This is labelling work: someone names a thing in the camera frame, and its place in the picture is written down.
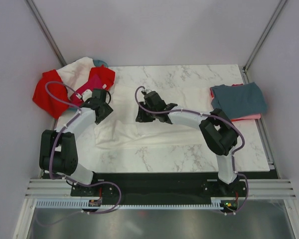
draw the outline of gray cloth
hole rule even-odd
[[[255,83],[241,86],[214,86],[211,88],[214,109],[222,109],[229,119],[265,113],[267,104]]]

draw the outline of metal floor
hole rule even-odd
[[[49,224],[75,210],[36,209]],[[31,239],[294,239],[282,201],[248,201],[235,216],[206,210],[117,210],[74,215],[54,226],[34,223]]]

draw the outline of white cable tray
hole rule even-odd
[[[95,207],[89,205],[89,199],[38,199],[36,208],[59,208],[59,209],[109,209],[114,205],[102,205]],[[211,204],[197,205],[119,205],[118,209],[163,209],[163,210],[219,210],[223,209],[220,206],[220,200],[213,200]]]

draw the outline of pink cloth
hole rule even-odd
[[[85,83],[83,86],[78,88],[76,92],[82,95],[83,92],[85,92],[87,89],[93,91],[93,89],[95,88],[102,89],[102,86],[103,84],[100,77],[98,75],[94,75],[88,80],[87,83]],[[80,106],[83,103],[83,101],[80,98],[78,98],[76,94],[71,95],[70,100],[71,103],[75,104],[76,106]]]
[[[237,119],[232,119],[231,121],[240,121],[240,120],[259,120],[261,117],[260,114],[256,114],[256,115],[250,115],[250,116],[244,116],[244,117],[240,117]]]

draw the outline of red cloth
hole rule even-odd
[[[94,76],[98,75],[101,79],[102,86],[105,86],[105,90],[109,90],[110,87],[114,84],[114,79],[115,79],[115,72],[110,70],[109,68],[104,67],[102,65],[101,67],[93,67],[91,68],[90,75],[89,75],[89,80]]]
[[[41,80],[36,85],[32,100],[42,109],[47,111],[53,118],[58,119],[69,106],[53,99],[45,90],[45,84],[50,81],[62,82],[56,70],[48,71],[42,74]],[[67,97],[67,90],[63,85],[50,84],[48,86],[52,95],[60,100],[70,102]]]

